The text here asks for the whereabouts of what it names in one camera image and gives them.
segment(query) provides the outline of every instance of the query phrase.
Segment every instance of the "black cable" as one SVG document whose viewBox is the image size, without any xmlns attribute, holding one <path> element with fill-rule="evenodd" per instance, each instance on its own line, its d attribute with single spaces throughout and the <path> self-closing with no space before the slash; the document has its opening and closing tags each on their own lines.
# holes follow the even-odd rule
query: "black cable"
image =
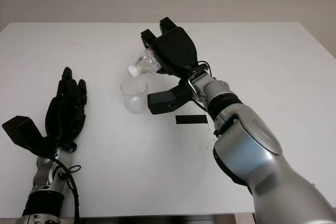
<svg viewBox="0 0 336 224">
<path fill-rule="evenodd" d="M 212 77 L 211 67 L 210 67 L 210 64 L 209 64 L 208 62 L 206 62 L 205 60 L 200 60 L 200 61 L 198 61 L 197 63 L 205 63 L 205 64 L 208 66 L 210 75 L 211 75 L 211 77 Z"/>
<path fill-rule="evenodd" d="M 202 105 L 200 105 L 195 99 L 192 99 L 192 101 L 193 101 L 198 107 L 200 107 L 202 110 L 204 110 L 205 112 L 207 112 L 206 109 L 205 109 Z"/>
<path fill-rule="evenodd" d="M 79 199 L 78 199 L 78 191 L 77 191 L 77 187 L 76 187 L 76 183 L 75 180 L 73 179 L 71 173 L 73 172 L 77 172 L 81 166 L 80 165 L 74 165 L 72 167 L 70 167 L 69 169 L 58 159 L 55 159 L 54 157 L 49 157 L 50 160 L 54 161 L 56 164 L 59 165 L 60 168 L 62 168 L 64 170 L 64 172 L 66 173 L 66 183 L 69 186 L 72 194 L 73 194 L 73 199 L 75 202 L 75 216 L 74 216 L 74 223 L 73 224 L 79 224 Z M 79 167 L 79 169 L 77 169 L 76 171 L 70 171 L 70 169 L 74 168 L 74 167 Z"/>
</svg>

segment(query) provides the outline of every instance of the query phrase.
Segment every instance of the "clear plastic cup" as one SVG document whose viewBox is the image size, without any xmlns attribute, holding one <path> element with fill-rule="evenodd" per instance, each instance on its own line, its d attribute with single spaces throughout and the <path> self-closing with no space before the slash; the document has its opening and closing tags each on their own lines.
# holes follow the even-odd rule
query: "clear plastic cup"
<svg viewBox="0 0 336 224">
<path fill-rule="evenodd" d="M 121 84 L 124 105 L 129 112 L 140 114 L 147 109 L 148 84 L 143 79 L 126 80 Z"/>
</svg>

